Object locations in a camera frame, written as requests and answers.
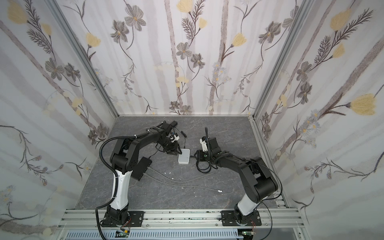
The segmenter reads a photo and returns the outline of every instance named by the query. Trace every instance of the metal mounting plate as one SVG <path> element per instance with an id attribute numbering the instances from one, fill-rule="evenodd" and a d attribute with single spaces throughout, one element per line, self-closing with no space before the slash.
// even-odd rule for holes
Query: metal mounting plate
<path id="1" fill-rule="evenodd" d="M 131 216 L 131 221 L 129 222 L 130 227 L 141 227 L 143 222 L 144 212 L 142 211 L 128 211 Z"/>
<path id="2" fill-rule="evenodd" d="M 251 219 L 256 226 L 262 225 L 262 221 L 258 211 L 253 212 L 253 216 L 251 217 Z M 221 220 L 223 227 L 239 226 L 236 222 L 235 211 L 221 211 Z M 246 224 L 246 226 L 252 226 L 252 223 L 249 222 Z"/>

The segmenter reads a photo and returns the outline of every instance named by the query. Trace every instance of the yellow flower print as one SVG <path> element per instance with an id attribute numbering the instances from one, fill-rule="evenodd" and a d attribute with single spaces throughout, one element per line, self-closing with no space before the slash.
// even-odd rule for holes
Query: yellow flower print
<path id="1" fill-rule="evenodd" d="M 370 116 L 375 114 L 376 98 L 372 93 L 357 97 L 355 100 L 347 104 L 346 107 L 351 108 L 359 115 Z"/>
<path id="2" fill-rule="evenodd" d="M 23 9 L 17 2 L 10 1 L 8 7 L 8 18 L 14 23 L 23 24 L 27 21 L 27 15 Z"/>
<path id="3" fill-rule="evenodd" d="M 192 10 L 193 0 L 180 0 L 176 5 L 177 9 L 182 13 L 188 13 Z"/>
<path id="4" fill-rule="evenodd" d="M 49 36 L 52 35 L 52 29 L 51 29 L 51 26 L 49 24 L 42 23 L 41 27 L 43 28 L 43 30 L 46 34 L 48 34 Z"/>
<path id="5" fill-rule="evenodd" d="M 87 43 L 91 47 L 97 47 L 100 45 L 101 40 L 97 37 L 93 36 L 91 33 L 87 33 L 86 35 Z"/>
<path id="6" fill-rule="evenodd" d="M 72 107 L 77 108 L 82 103 L 83 103 L 82 98 L 74 98 L 74 100 L 72 101 Z"/>
<path id="7" fill-rule="evenodd" d="M 199 18 L 199 28 L 205 28 L 207 21 L 204 18 Z"/>
<path id="8" fill-rule="evenodd" d="M 339 31 L 347 23 L 350 14 L 351 14 L 351 9 L 348 9 L 334 16 L 331 19 L 331 28 L 334 31 Z"/>
<path id="9" fill-rule="evenodd" d="M 237 47 L 243 45 L 247 40 L 245 39 L 244 35 L 241 33 L 236 34 L 236 36 L 233 38 L 232 45 Z"/>
<path id="10" fill-rule="evenodd" d="M 287 106 L 287 97 L 284 94 L 277 100 L 277 105 L 280 105 L 281 103 L 283 103 L 283 107 Z"/>
<path id="11" fill-rule="evenodd" d="M 340 45 L 335 49 L 335 51 L 333 52 L 332 57 L 333 57 L 333 58 L 338 58 L 338 57 L 341 57 L 342 55 L 344 55 L 344 53 L 345 53 L 344 45 L 343 45 L 343 44 L 340 44 Z"/>

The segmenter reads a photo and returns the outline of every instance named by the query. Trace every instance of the aluminum frame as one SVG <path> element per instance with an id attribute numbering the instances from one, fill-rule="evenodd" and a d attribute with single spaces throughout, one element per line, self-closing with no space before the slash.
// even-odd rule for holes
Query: aluminum frame
<path id="1" fill-rule="evenodd" d="M 301 7 L 299 8 L 299 11 L 297 12 L 297 17 L 293 21 L 292 29 L 289 31 L 288 37 L 284 42 L 283 48 L 279 54 L 279 57 L 275 63 L 275 66 L 273 67 L 273 71 L 271 72 L 271 75 L 268 78 L 267 84 L 263 90 L 262 96 L 258 103 L 255 106 L 255 111 L 253 112 L 253 118 L 255 118 L 261 111 L 262 107 L 265 104 L 265 101 L 267 100 L 267 97 L 271 91 L 271 88 L 273 84 L 275 83 L 278 74 L 280 73 L 280 70 L 289 54 L 289 51 L 291 50 L 295 39 L 301 29 L 301 26 L 303 25 L 308 13 L 310 12 L 313 3 L 315 0 L 303 0 Z"/>
<path id="2" fill-rule="evenodd" d="M 180 210 L 132 210 L 144 211 L 142 227 L 133 229 L 224 229 L 252 227 L 223 227 L 220 221 L 222 210 L 233 209 L 180 209 Z M 304 232 L 304 223 L 296 208 L 286 209 L 258 209 L 262 221 L 256 228 L 270 228 L 271 216 L 273 228 L 295 228 Z M 103 219 L 106 210 L 99 210 L 99 218 Z M 95 230 L 96 216 L 94 210 L 67 210 L 52 239 L 64 239 L 68 230 Z"/>

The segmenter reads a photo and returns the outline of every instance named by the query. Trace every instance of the branch print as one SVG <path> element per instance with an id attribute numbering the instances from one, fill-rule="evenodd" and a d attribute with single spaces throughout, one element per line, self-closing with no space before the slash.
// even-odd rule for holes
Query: branch print
<path id="1" fill-rule="evenodd" d="M 312 185 L 313 179 L 315 177 L 318 178 L 319 174 L 323 173 L 323 170 L 328 169 L 328 171 L 327 171 L 327 179 L 332 179 L 332 168 L 336 168 L 336 170 L 333 171 L 333 174 L 336 173 L 336 172 L 340 172 L 340 173 L 347 174 L 348 178 L 351 178 L 351 177 L 362 177 L 361 181 L 363 181 L 371 173 L 375 173 L 376 172 L 377 166 L 379 165 L 379 162 L 380 162 L 381 158 L 383 157 L 383 155 L 384 155 L 384 152 L 379 156 L 379 158 L 376 161 L 376 164 L 375 164 L 375 167 L 373 168 L 373 170 L 368 172 L 368 173 L 363 173 L 361 171 L 356 171 L 356 170 L 353 170 L 352 168 L 350 170 L 345 170 L 344 168 L 340 167 L 339 165 L 337 165 L 332 160 L 328 160 L 328 158 L 327 158 L 327 162 L 320 162 L 320 165 L 315 165 L 313 167 L 304 167 L 305 171 L 311 171 L 311 172 L 313 171 L 313 173 L 311 174 L 311 192 L 314 193 L 314 189 L 313 189 L 313 185 Z"/>
<path id="2" fill-rule="evenodd" d="M 325 116 L 324 113 L 329 111 L 333 106 L 335 106 L 341 99 L 343 95 L 345 95 L 357 82 L 359 77 L 364 73 L 364 71 L 368 68 L 368 66 L 375 60 L 377 55 L 382 51 L 384 48 L 384 37 L 382 37 L 372 48 L 371 50 L 365 55 L 363 60 L 356 66 L 356 68 L 352 71 L 347 81 L 336 91 L 336 93 L 331 97 L 331 99 L 328 101 L 328 103 L 318 112 L 314 112 L 314 117 L 317 118 L 317 120 L 321 119 Z M 353 104 L 353 111 L 357 114 L 364 113 L 365 115 L 372 115 L 374 114 L 374 107 L 373 104 L 375 102 L 375 96 L 372 94 L 363 95 L 364 97 L 358 97 L 355 100 L 357 100 Z M 305 123 L 303 123 L 298 129 L 302 130 L 305 128 Z M 296 134 L 293 134 L 290 136 L 283 144 L 283 147 L 281 148 L 281 152 L 284 152 L 287 147 L 294 142 L 296 139 Z M 273 162 L 278 161 L 280 156 L 275 156 L 273 159 Z"/>
<path id="3" fill-rule="evenodd" d="M 300 210 L 301 210 L 301 209 L 304 209 L 305 218 L 307 219 L 307 222 L 308 222 L 308 224 L 309 224 L 310 222 L 308 221 L 306 208 L 312 204 L 312 202 L 313 202 L 313 200 L 314 200 L 314 196 L 313 196 L 311 202 L 308 203 L 308 204 L 305 204 L 305 203 L 303 203 L 303 202 L 299 202 L 299 201 L 295 201 L 294 199 L 292 199 L 292 200 L 293 200 L 294 202 L 296 202 L 297 204 L 301 204 L 301 205 L 302 205 L 302 207 L 300 208 Z"/>
<path id="4" fill-rule="evenodd" d="M 128 16 L 124 18 L 125 22 L 113 20 L 112 29 L 115 32 L 111 33 L 111 37 L 113 38 L 113 41 L 115 43 L 119 44 L 119 46 L 120 46 L 121 50 L 124 52 L 124 54 L 132 61 L 132 65 L 129 67 L 129 71 L 126 74 L 122 75 L 123 83 L 125 86 L 124 94 L 128 95 L 128 93 L 131 93 L 131 94 L 137 96 L 138 98 L 142 98 L 141 95 L 138 95 L 134 92 L 133 87 L 131 86 L 131 83 L 134 83 L 134 81 L 132 80 L 132 74 L 135 73 L 136 66 L 135 66 L 133 59 L 128 55 L 126 50 L 131 48 L 131 46 L 133 45 L 135 29 L 137 31 L 142 31 L 142 26 L 146 26 L 147 23 L 142 19 L 142 17 L 144 16 L 144 13 L 138 6 L 134 5 L 132 7 L 131 5 L 129 5 L 126 2 L 125 2 L 125 5 L 126 5 L 125 11 L 128 14 Z M 128 38 L 126 35 L 129 34 L 129 29 L 127 26 L 132 27 L 132 30 L 131 30 L 132 41 L 131 41 L 130 45 L 126 49 L 124 49 L 123 46 L 121 45 L 121 42 L 122 41 L 125 43 L 128 42 Z M 147 107 L 146 107 L 145 113 L 147 113 L 148 110 L 151 111 L 151 109 L 157 109 L 157 108 L 151 107 L 149 105 L 148 100 L 145 97 L 143 97 L 143 98 L 147 102 Z M 96 137 L 94 137 L 95 135 L 96 135 L 96 131 L 94 131 L 94 132 L 91 131 L 89 133 L 88 138 L 90 138 L 90 140 L 92 140 L 92 139 L 96 138 Z"/>
<path id="5" fill-rule="evenodd" d="M 0 229 L 3 225 L 16 221 L 16 220 L 24 220 L 24 219 L 29 219 L 37 216 L 38 214 L 28 216 L 28 217 L 14 217 L 11 213 L 11 204 L 12 204 L 12 192 L 15 190 L 15 186 L 10 185 L 8 186 L 5 190 L 0 191 L 0 207 L 3 206 L 4 204 L 7 206 L 8 213 L 5 214 L 0 214 L 0 216 L 4 216 L 6 218 L 0 218 Z"/>
<path id="6" fill-rule="evenodd" d="M 31 142 L 25 137 L 25 134 L 28 134 L 24 131 L 21 131 L 13 126 L 5 126 L 0 125 L 0 127 L 4 128 L 10 128 L 14 129 L 18 132 L 19 138 L 20 138 L 20 144 L 22 144 L 24 151 L 22 154 L 22 159 L 20 163 L 23 163 L 20 168 L 22 168 L 24 165 L 26 165 L 27 171 L 32 171 L 36 176 L 39 176 L 39 179 L 41 180 L 42 184 L 46 186 L 48 184 L 47 179 L 45 178 L 47 174 L 52 174 L 53 172 L 56 172 L 60 169 L 63 169 L 64 165 L 60 165 L 55 170 L 49 170 L 48 167 L 42 167 L 41 165 L 38 165 L 37 162 L 39 162 L 42 159 L 42 156 L 34 156 L 31 154 L 29 145 Z"/>
<path id="7" fill-rule="evenodd" d="M 193 0 L 181 0 L 176 5 L 177 9 L 180 12 L 187 13 L 189 16 L 185 17 L 181 21 L 181 26 L 185 32 L 185 37 L 190 40 L 190 42 L 185 43 L 179 43 L 177 45 L 176 52 L 177 56 L 180 56 L 181 60 L 187 60 L 188 68 L 192 73 L 195 74 L 196 70 L 193 70 L 193 68 L 198 67 L 197 72 L 195 76 L 189 80 L 186 78 L 185 74 L 184 76 L 178 76 L 176 77 L 176 88 L 178 89 L 177 92 L 177 98 L 176 101 L 170 102 L 171 109 L 170 113 L 176 113 L 178 115 L 180 114 L 191 114 L 192 113 L 192 107 L 190 105 L 183 105 L 181 101 L 181 96 L 184 95 L 187 90 L 189 89 L 189 86 L 186 86 L 187 83 L 192 83 L 192 81 L 197 77 L 197 75 L 200 72 L 200 69 L 204 67 L 205 62 L 203 62 L 203 57 L 201 56 L 201 53 L 192 53 L 192 51 L 188 50 L 197 36 L 197 34 L 200 32 L 201 29 L 203 29 L 207 25 L 207 21 L 200 17 L 200 15 L 203 14 L 203 8 L 204 8 L 204 2 L 205 0 L 197 0 L 195 5 L 193 5 Z M 189 60 L 193 63 L 193 66 L 191 68 L 189 64 Z"/>
<path id="8" fill-rule="evenodd" d="M 294 94 L 293 94 L 294 105 L 287 107 L 287 109 L 299 106 L 299 104 L 305 104 L 309 101 L 308 95 L 311 93 L 312 85 L 309 84 L 308 73 L 311 72 L 312 70 L 314 70 L 316 67 L 318 67 L 322 63 L 324 63 L 330 59 L 339 58 L 339 57 L 343 56 L 345 53 L 345 48 L 344 48 L 344 45 L 341 43 L 341 40 L 348 40 L 350 35 L 358 29 L 359 25 L 361 25 L 365 22 L 368 22 L 372 18 L 373 10 L 371 10 L 371 11 L 369 9 L 364 10 L 363 13 L 358 16 L 357 19 L 352 20 L 351 22 L 349 22 L 347 24 L 350 13 L 351 13 L 351 10 L 348 9 L 344 12 L 341 12 L 341 13 L 335 15 L 331 19 L 330 27 L 334 30 L 334 34 L 332 36 L 326 35 L 321 40 L 319 48 L 318 48 L 318 53 L 314 58 L 314 64 L 310 64 L 308 61 L 304 61 L 301 64 L 301 68 L 297 69 L 297 71 L 295 72 L 295 73 L 297 73 L 296 80 L 299 82 L 299 84 L 297 85 L 297 87 L 294 91 Z M 340 107 L 340 106 L 350 107 L 349 104 L 336 106 L 336 104 L 340 101 L 341 97 L 342 97 L 342 95 L 339 95 L 338 99 L 333 102 L 333 105 L 329 106 L 327 111 L 325 111 L 321 115 L 323 116 L 323 115 L 329 114 L 329 113 L 345 115 L 343 113 L 332 110 L 333 108 Z M 375 102 L 375 99 L 373 97 L 374 97 L 373 95 L 372 96 L 369 95 L 369 96 L 364 96 L 361 99 L 356 99 L 356 101 L 354 102 L 355 103 L 354 109 L 359 108 L 357 106 L 360 106 L 362 102 L 364 102 L 364 103 L 369 102 L 370 103 L 370 104 L 368 104 L 368 106 L 365 106 L 365 108 L 370 108 L 370 109 L 374 108 L 373 103 Z M 301 99 L 297 104 L 295 104 L 296 98 Z M 273 113 L 276 112 L 277 106 L 278 106 L 278 104 L 276 104 L 274 109 L 272 110 Z M 272 119 L 272 113 L 269 114 L 269 118 L 267 119 L 265 124 L 269 124 L 271 119 Z"/>
<path id="9" fill-rule="evenodd" d="M 86 159 L 87 158 L 84 158 L 84 160 L 80 164 L 76 164 L 74 162 L 66 162 L 66 163 L 71 163 L 71 164 L 75 165 L 76 170 L 79 173 L 81 180 L 83 180 L 83 175 L 81 174 L 80 169 L 83 170 L 84 175 L 88 175 L 92 172 L 92 165 L 90 162 L 85 161 Z"/>

